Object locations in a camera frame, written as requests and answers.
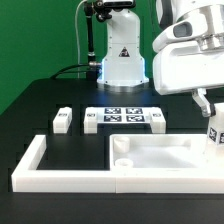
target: metal bracket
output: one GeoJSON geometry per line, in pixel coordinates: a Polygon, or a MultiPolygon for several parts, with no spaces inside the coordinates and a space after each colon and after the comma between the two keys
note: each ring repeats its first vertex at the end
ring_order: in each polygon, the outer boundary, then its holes
{"type": "Polygon", "coordinates": [[[215,116],[215,107],[213,104],[210,104],[205,98],[206,89],[199,88],[192,92],[192,97],[195,102],[201,107],[203,117],[212,117],[215,116]]]}

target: black table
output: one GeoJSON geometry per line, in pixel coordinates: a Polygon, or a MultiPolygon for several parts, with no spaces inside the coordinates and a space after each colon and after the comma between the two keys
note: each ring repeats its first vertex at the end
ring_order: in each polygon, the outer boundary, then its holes
{"type": "MultiPolygon", "coordinates": [[[[224,91],[209,90],[207,98],[224,102],[224,91]]],[[[224,223],[224,195],[13,193],[11,174],[36,134],[46,134],[49,145],[38,169],[107,170],[110,134],[150,133],[141,125],[105,125],[97,135],[84,135],[90,106],[157,106],[167,133],[207,131],[208,119],[191,94],[159,96],[152,81],[149,89],[131,94],[104,92],[88,80],[34,81],[0,116],[0,223],[224,223]],[[64,106],[73,109],[71,128],[54,135],[54,116],[64,106]],[[80,147],[92,147],[92,153],[80,153],[80,147]]]]}

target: small white block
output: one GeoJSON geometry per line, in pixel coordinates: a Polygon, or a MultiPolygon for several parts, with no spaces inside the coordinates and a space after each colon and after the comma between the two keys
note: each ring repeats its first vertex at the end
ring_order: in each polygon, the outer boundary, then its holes
{"type": "Polygon", "coordinates": [[[54,121],[53,129],[56,134],[65,134],[72,121],[72,109],[69,107],[60,108],[54,121]]]}
{"type": "Polygon", "coordinates": [[[166,133],[166,120],[160,108],[153,107],[149,112],[150,125],[153,134],[165,134],[166,133]]]}
{"type": "Polygon", "coordinates": [[[97,133],[97,108],[95,107],[86,108],[84,119],[84,133],[85,134],[97,133]]]}

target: green backdrop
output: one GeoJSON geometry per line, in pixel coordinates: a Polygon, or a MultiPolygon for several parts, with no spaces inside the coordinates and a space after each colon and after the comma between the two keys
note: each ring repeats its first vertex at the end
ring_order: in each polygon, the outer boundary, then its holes
{"type": "MultiPolygon", "coordinates": [[[[152,41],[159,33],[154,0],[136,0],[141,54],[152,76],[152,41]]],[[[0,1],[0,114],[33,81],[77,63],[74,18],[80,0],[0,1]]],[[[79,13],[81,62],[87,62],[86,23],[79,13]]],[[[106,24],[93,20],[97,59],[106,54],[106,24]]]]}

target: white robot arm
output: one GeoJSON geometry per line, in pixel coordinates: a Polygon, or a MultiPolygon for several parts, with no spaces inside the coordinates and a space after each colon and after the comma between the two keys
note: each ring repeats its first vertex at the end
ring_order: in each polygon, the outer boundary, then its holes
{"type": "Polygon", "coordinates": [[[153,43],[155,88],[193,93],[203,116],[214,115],[206,89],[224,86],[224,0],[157,0],[164,31],[153,43]]]}

